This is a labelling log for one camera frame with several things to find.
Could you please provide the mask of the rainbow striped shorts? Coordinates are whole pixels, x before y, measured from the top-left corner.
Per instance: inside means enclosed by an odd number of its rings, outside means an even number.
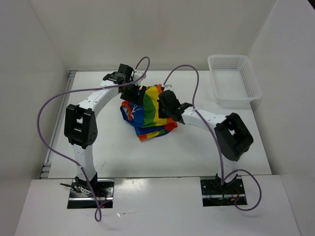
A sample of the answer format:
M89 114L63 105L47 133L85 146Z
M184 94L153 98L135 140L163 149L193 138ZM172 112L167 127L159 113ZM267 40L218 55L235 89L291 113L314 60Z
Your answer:
M171 118L160 118L158 114L158 96L163 92L161 84L146 89L143 105L129 101L121 103L120 111L123 119L134 127L140 141L168 134L177 128L177 122Z

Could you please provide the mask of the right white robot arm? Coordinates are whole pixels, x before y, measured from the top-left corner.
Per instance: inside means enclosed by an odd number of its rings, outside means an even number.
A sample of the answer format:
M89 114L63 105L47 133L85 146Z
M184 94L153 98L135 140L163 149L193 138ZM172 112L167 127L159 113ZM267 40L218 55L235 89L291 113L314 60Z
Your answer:
M158 96L158 103L161 117L172 118L181 124L193 125L211 133L220 158L216 188L221 193L229 192L239 172L237 162L253 143L253 137L240 116L237 113L215 114L198 109L194 104L181 104L171 90L162 92Z

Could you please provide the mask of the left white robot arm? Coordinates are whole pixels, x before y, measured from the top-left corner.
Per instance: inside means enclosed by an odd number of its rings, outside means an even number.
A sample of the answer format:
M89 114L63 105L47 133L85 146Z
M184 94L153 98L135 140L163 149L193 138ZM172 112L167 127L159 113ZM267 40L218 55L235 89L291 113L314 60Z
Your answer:
M99 189L93 161L93 144L98 135L96 117L119 94L121 98L141 104L145 89L140 85L145 78L145 72L134 71L128 65L120 64L118 71L103 77L99 90L95 90L79 104L67 106L64 135L71 144L74 160L78 163L75 188L86 196L94 196Z

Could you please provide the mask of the white plastic basket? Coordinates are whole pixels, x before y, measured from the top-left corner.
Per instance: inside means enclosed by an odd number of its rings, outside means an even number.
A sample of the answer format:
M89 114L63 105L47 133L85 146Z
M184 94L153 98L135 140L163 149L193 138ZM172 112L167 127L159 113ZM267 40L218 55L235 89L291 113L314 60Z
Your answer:
M262 98L251 60L244 55L211 55L207 58L215 101L242 106Z

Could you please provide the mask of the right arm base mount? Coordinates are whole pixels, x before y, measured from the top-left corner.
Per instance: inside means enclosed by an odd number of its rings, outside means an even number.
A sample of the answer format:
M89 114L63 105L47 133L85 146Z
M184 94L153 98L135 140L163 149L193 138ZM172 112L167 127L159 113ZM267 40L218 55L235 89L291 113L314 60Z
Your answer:
M200 179L202 203L204 207L246 206L247 199L243 181L237 177L231 184L224 184L216 177Z

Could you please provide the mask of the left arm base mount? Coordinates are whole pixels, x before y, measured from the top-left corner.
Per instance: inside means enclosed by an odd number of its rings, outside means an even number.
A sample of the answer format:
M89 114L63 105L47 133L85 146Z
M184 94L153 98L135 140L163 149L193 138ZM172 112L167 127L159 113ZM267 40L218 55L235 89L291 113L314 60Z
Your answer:
M113 208L114 179L99 178L98 186L94 190L101 208ZM96 202L90 189L79 187L75 179L71 184L61 184L70 187L67 209L97 208Z

